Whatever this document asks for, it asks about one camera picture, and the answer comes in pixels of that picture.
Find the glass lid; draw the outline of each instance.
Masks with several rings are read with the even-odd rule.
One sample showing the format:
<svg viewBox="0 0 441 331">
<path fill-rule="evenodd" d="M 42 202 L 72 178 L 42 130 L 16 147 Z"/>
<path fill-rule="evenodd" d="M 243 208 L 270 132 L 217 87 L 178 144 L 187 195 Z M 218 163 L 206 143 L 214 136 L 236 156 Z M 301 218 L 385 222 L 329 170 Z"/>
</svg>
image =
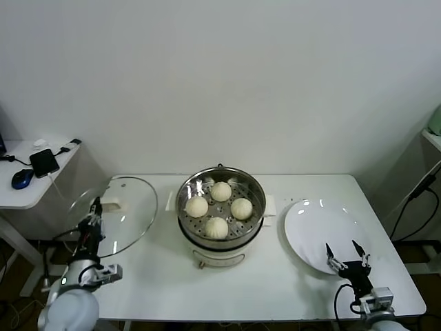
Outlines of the glass lid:
<svg viewBox="0 0 441 331">
<path fill-rule="evenodd" d="M 89 213 L 95 198 L 101 198 L 104 240 L 98 255 L 109 257 L 136 243 L 153 224 L 158 211 L 158 195 L 153 186 L 138 177 L 116 177 L 84 192 L 70 207 L 65 230 L 75 228 Z M 66 241 L 76 241 L 71 232 Z M 74 243 L 66 243 L 73 251 Z"/>
</svg>

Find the steamed bun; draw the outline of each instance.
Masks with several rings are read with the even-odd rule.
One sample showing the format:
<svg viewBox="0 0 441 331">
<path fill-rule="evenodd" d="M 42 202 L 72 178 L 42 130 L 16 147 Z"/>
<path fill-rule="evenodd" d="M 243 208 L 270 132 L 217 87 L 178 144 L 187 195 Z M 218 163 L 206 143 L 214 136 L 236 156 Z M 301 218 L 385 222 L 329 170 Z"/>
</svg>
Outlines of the steamed bun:
<svg viewBox="0 0 441 331">
<path fill-rule="evenodd" d="M 224 181 L 219 181 L 212 187 L 212 198 L 219 202 L 228 200 L 232 195 L 232 188 Z"/>
<path fill-rule="evenodd" d="M 228 235 L 228 223 L 222 217 L 212 217 L 205 224 L 205 234 L 213 239 L 224 239 Z"/>
<path fill-rule="evenodd" d="M 202 197 L 192 197 L 185 204 L 185 211 L 195 219 L 204 216 L 208 211 L 208 202 Z"/>
<path fill-rule="evenodd" d="M 253 213 L 253 205 L 250 200 L 239 198 L 232 203 L 232 214 L 234 218 L 243 220 L 248 219 Z"/>
</svg>

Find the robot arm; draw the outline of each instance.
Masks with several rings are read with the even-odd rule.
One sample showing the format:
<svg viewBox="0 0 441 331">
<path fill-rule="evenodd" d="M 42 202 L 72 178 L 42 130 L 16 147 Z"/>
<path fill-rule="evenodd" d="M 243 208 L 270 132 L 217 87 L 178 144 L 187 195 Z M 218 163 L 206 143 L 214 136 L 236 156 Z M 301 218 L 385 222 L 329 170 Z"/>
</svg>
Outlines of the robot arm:
<svg viewBox="0 0 441 331">
<path fill-rule="evenodd" d="M 75 230 L 80 232 L 76 249 L 61 277 L 52 284 L 46 307 L 38 320 L 40 331 L 91 331 L 99 318 L 93 291 L 123 278 L 120 265 L 101 265 L 98 257 L 102 231 L 102 206 L 96 198 L 90 212 Z"/>
<path fill-rule="evenodd" d="M 362 246 L 352 241 L 360 260 L 340 262 L 335 258 L 331 248 L 326 244 L 328 265 L 340 277 L 351 282 L 355 300 L 351 303 L 351 311 L 359 314 L 368 330 L 372 331 L 405 331 L 401 324 L 394 321 L 392 301 L 393 294 L 389 288 L 374 288 L 369 280 L 371 266 L 369 254 Z"/>
</svg>

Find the blue computer mouse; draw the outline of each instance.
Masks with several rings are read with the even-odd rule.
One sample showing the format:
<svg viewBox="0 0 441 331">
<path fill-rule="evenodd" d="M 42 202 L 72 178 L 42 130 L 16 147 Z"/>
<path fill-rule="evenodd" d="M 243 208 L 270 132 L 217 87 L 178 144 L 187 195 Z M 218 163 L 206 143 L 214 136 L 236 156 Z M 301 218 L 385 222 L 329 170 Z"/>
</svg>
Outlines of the blue computer mouse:
<svg viewBox="0 0 441 331">
<path fill-rule="evenodd" d="M 16 190 L 21 190 L 26 188 L 32 177 L 34 176 L 34 170 L 32 169 L 22 169 L 12 176 L 11 185 Z"/>
</svg>

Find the perforated steamer tray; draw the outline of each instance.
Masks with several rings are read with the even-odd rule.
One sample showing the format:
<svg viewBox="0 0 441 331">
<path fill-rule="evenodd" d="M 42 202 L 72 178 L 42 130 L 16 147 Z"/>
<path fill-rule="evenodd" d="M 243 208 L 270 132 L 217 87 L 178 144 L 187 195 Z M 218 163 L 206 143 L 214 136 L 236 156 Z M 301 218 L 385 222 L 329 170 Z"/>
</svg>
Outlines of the perforated steamer tray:
<svg viewBox="0 0 441 331">
<path fill-rule="evenodd" d="M 210 193 L 212 186 L 219 181 L 228 183 L 232 188 L 232 195 L 225 202 L 215 201 Z M 185 211 L 185 204 L 195 196 L 204 197 L 209 206 L 207 214 L 200 218 L 191 217 Z M 250 218 L 242 221 L 231 214 L 231 204 L 239 198 L 246 198 L 253 205 Z M 260 230 L 265 211 L 265 193 L 251 175 L 219 165 L 198 172 L 181 186 L 176 197 L 176 211 L 181 229 L 190 240 L 207 249 L 228 250 L 247 243 Z M 222 217 L 228 222 L 229 232 L 226 239 L 211 239 L 206 236 L 205 224 L 212 217 Z"/>
</svg>

